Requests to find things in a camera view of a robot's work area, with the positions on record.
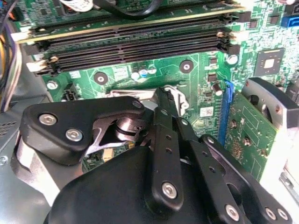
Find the ram slot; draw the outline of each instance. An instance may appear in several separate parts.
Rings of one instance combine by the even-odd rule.
[[[144,51],[142,53],[133,53],[133,54],[124,54],[120,56],[109,56],[95,60],[83,60],[77,62],[71,62],[60,64],[59,61],[57,63],[57,70],[53,70],[51,66],[48,68],[36,72],[37,75],[58,75],[61,72],[75,71],[75,70],[83,70],[90,69],[100,66],[109,66],[120,63],[129,63],[129,62],[140,62],[146,60],[153,60],[159,58],[166,58],[171,56],[179,56],[179,55],[187,55],[193,53],[207,52],[207,51],[218,51],[217,43],[203,43],[203,44],[194,44],[190,46],[169,48],[169,49],[159,49],[159,50],[151,50]]]
[[[125,53],[141,52],[153,48],[161,49],[167,47],[184,46],[189,44],[214,42],[218,40],[216,36],[219,30],[209,32],[202,32],[192,35],[181,35],[169,38],[151,38],[149,40],[139,42],[127,42],[114,44],[111,46],[97,47],[96,49],[85,49],[74,52],[66,52],[61,54],[54,54],[59,58],[59,62],[79,61],[83,59],[101,58],[108,55],[119,55]]]

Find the connector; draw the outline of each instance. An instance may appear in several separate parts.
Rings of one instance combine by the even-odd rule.
[[[225,80],[225,83],[226,83],[226,89],[222,97],[221,120],[220,120],[219,136],[218,136],[218,140],[223,146],[225,144],[226,129],[228,126],[229,109],[233,101],[233,95],[235,90],[235,86],[233,83],[231,83],[228,80]]]
[[[69,83],[64,89],[62,101],[73,101],[78,99],[77,89],[74,83]]]
[[[114,157],[113,148],[105,148],[102,156],[103,161],[107,162],[108,160],[111,160],[113,157]]]
[[[284,16],[281,21],[281,26],[286,28],[299,26],[299,15]]]

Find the chip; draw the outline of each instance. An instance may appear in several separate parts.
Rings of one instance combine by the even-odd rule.
[[[256,27],[257,27],[257,20],[250,21],[249,28],[252,29],[252,28],[256,28]]]
[[[277,24],[279,20],[279,15],[274,15],[270,17],[270,24]]]
[[[43,8],[43,9],[41,9],[41,14],[42,14],[42,15],[46,15],[46,14],[48,14],[48,13],[47,13],[47,10],[46,10],[46,9],[44,9],[44,8]]]
[[[207,75],[207,81],[208,82],[215,82],[217,80],[216,73],[208,74]]]
[[[274,75],[279,73],[285,49],[260,51],[257,55],[254,76]]]
[[[217,58],[216,57],[211,58],[210,59],[210,64],[217,64]]]
[[[207,92],[207,93],[206,93],[206,97],[212,97],[212,95],[213,95],[213,94],[212,94],[211,92]]]

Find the mounting hole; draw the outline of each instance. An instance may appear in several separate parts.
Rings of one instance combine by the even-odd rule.
[[[282,217],[284,220],[289,220],[288,216],[286,215],[286,213],[281,210],[281,209],[277,209],[277,212],[279,213],[280,217]]]
[[[179,65],[179,70],[185,74],[190,73],[194,68],[193,62],[190,60],[184,60]]]
[[[216,173],[216,170],[213,167],[209,167],[209,169],[213,174]]]
[[[149,134],[149,131],[148,131],[148,130],[141,130],[141,131],[139,132],[139,135],[142,136],[142,137],[145,137],[145,136],[147,136],[148,134]]]
[[[188,125],[188,121],[186,121],[184,119],[182,119],[182,123],[183,123],[183,125]]]
[[[209,155],[208,155],[205,151],[203,151],[202,154],[203,154],[205,157],[209,157]]]
[[[97,72],[93,76],[95,83],[105,85],[108,82],[108,76],[104,72]]]
[[[268,215],[271,219],[276,220],[276,215],[274,214],[274,212],[273,212],[271,209],[266,208],[266,212],[267,212],[267,215]]]
[[[258,105],[259,97],[257,95],[251,95],[248,97],[248,100],[251,102],[253,106]]]
[[[165,138],[166,138],[167,140],[169,140],[169,141],[171,140],[171,136],[168,135],[168,134],[165,136]]]
[[[161,110],[161,113],[164,114],[165,116],[168,115],[167,111],[166,110]]]
[[[166,148],[166,152],[167,152],[168,154],[172,154],[172,150],[171,150],[170,148]]]

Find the integrated circuit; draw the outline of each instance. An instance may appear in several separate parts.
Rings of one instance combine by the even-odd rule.
[[[279,20],[279,15],[273,15],[270,17],[270,24],[277,24]]]
[[[252,20],[252,21],[250,21],[250,23],[249,23],[249,28],[250,28],[250,29],[256,28],[256,27],[257,27],[257,23],[258,23],[257,20]]]
[[[274,75],[279,73],[285,49],[260,51],[257,55],[254,76]]]

